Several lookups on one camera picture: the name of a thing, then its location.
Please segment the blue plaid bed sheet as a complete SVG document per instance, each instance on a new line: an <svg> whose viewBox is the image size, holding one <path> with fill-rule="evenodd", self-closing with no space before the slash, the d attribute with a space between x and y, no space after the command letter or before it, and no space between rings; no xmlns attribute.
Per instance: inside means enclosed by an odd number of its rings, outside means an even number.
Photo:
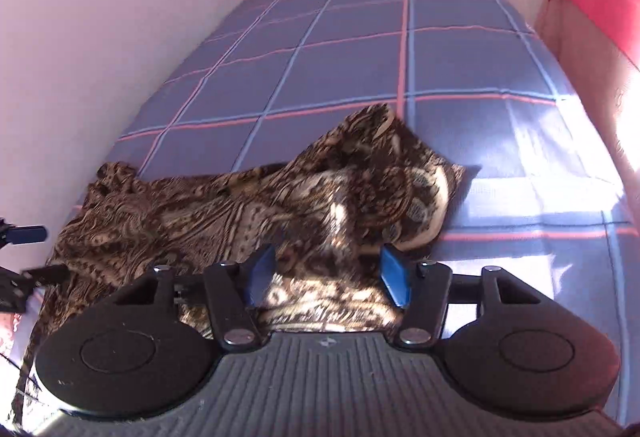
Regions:
<svg viewBox="0 0 640 437"><path fill-rule="evenodd" d="M506 0L246 0L104 164L213 176L293 160L386 105L466 176L412 263L448 266L442 336L265 332L222 350L204 270L154 263L53 331L10 420L34 436L631 436L639 237L579 98Z"/></svg>

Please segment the brown paisley blouse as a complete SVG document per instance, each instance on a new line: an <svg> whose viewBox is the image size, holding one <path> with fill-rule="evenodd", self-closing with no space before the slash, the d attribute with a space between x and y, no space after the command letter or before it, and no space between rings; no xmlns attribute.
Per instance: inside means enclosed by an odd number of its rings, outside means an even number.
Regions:
<svg viewBox="0 0 640 437"><path fill-rule="evenodd" d="M106 163L54 244L50 259L70 279L44 295L22 374L43 339L152 264L185 275L265 244L277 266L257 308L262 331L393 332L400 311L378 282L380 250L425 252L465 176L386 105L352 113L282 164L145 181Z"/></svg>

